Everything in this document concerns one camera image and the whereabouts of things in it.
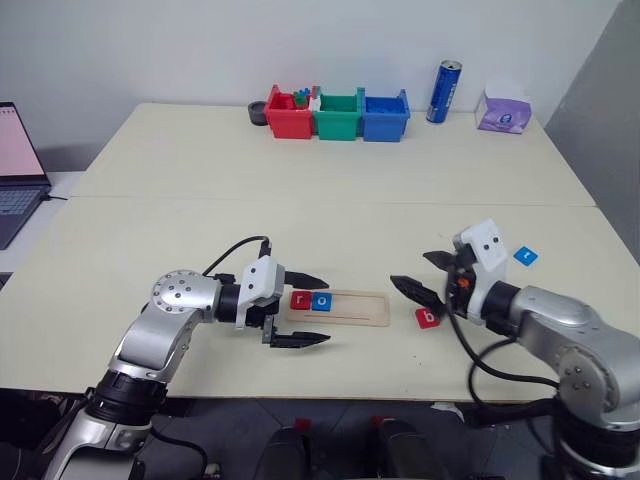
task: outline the drink can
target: drink can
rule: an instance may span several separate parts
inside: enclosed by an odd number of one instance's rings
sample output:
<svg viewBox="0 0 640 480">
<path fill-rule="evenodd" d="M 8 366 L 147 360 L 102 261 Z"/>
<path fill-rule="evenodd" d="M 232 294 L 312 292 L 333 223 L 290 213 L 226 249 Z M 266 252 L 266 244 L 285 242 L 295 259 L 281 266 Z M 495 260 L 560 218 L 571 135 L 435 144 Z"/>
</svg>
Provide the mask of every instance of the drink can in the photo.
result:
<svg viewBox="0 0 640 480">
<path fill-rule="evenodd" d="M 436 86 L 433 89 L 431 103 L 427 109 L 427 120 L 432 123 L 442 123 L 447 118 L 447 112 L 456 91 L 460 78 L 462 64 L 453 60 L 445 60 L 438 69 Z"/>
</svg>

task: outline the tissue box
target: tissue box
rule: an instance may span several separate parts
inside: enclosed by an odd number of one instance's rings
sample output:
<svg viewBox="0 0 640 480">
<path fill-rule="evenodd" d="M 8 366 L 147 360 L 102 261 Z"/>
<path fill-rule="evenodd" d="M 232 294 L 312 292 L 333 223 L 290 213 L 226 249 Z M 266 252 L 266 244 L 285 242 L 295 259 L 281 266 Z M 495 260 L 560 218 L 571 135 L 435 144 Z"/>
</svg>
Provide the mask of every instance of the tissue box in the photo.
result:
<svg viewBox="0 0 640 480">
<path fill-rule="evenodd" d="M 508 83 L 487 85 L 476 109 L 480 130 L 522 133 L 531 118 L 529 99 Z"/>
</svg>

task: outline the blue bin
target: blue bin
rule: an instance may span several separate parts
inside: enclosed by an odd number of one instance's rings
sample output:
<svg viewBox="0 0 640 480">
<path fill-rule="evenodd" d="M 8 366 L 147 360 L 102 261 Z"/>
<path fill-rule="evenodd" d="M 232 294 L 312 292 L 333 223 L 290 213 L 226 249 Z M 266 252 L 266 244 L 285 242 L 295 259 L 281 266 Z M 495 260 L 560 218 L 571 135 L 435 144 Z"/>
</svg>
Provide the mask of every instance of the blue bin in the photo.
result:
<svg viewBox="0 0 640 480">
<path fill-rule="evenodd" d="M 365 142 L 399 142 L 407 126 L 409 104 L 402 89 L 397 97 L 362 96 L 362 136 Z"/>
</svg>

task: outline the blue letter block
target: blue letter block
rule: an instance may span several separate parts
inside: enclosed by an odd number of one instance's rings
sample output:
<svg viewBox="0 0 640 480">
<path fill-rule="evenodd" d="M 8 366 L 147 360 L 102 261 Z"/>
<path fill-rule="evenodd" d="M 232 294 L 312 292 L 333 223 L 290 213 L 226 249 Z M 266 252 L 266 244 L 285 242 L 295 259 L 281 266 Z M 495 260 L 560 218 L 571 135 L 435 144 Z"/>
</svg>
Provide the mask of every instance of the blue letter block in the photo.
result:
<svg viewBox="0 0 640 480">
<path fill-rule="evenodd" d="M 513 258 L 518 260 L 525 266 L 531 265 L 538 258 L 538 254 L 533 250 L 529 250 L 527 247 L 521 247 L 514 255 Z"/>
<path fill-rule="evenodd" d="M 311 310 L 330 312 L 331 294 L 327 292 L 315 292 L 311 298 Z"/>
</svg>

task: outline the white table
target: white table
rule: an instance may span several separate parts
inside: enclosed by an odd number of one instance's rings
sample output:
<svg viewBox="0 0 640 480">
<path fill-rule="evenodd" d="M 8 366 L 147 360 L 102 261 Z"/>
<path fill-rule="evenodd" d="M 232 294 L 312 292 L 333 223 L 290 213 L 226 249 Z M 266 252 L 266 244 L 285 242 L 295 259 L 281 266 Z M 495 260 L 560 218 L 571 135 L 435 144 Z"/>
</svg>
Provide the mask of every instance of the white table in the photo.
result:
<svg viewBox="0 0 640 480">
<path fill-rule="evenodd" d="M 67 198 L 73 185 L 84 172 L 47 172 L 51 182 L 50 195 Z M 27 257 L 34 243 L 64 205 L 64 200 L 42 202 L 5 250 L 0 250 L 0 273 L 15 272 Z"/>
<path fill-rule="evenodd" d="M 400 143 L 274 139 L 246 108 L 140 105 L 76 196 L 299 202 L 576 205 L 594 202 L 532 119 L 522 135 L 473 114 L 414 112 Z"/>
<path fill-rule="evenodd" d="M 0 292 L 0 386 L 80 392 L 94 385 L 148 298 L 175 268 L 202 270 L 235 241 L 268 234 L 283 265 L 335 289 L 389 293 L 391 326 L 289 323 L 331 340 L 300 351 L 270 349 L 260 332 L 201 325 L 170 386 L 171 395 L 468 399 L 469 360 L 445 323 L 419 330 L 415 304 L 389 274 L 432 288 L 443 273 L 422 252 L 451 249 L 451 237 L 492 216 L 511 253 L 527 245 L 540 257 L 511 259 L 507 280 L 537 285 L 592 304 L 615 327 L 640 333 L 639 269 L 601 212 L 592 207 L 456 206 L 341 202 L 256 202 L 74 198 Z M 243 247 L 221 266 L 240 273 L 257 254 Z M 497 336 L 466 325 L 481 347 Z M 509 371 L 552 375 L 520 347 L 496 354 Z M 487 399 L 524 400 L 545 387 L 479 375 Z"/>
</svg>

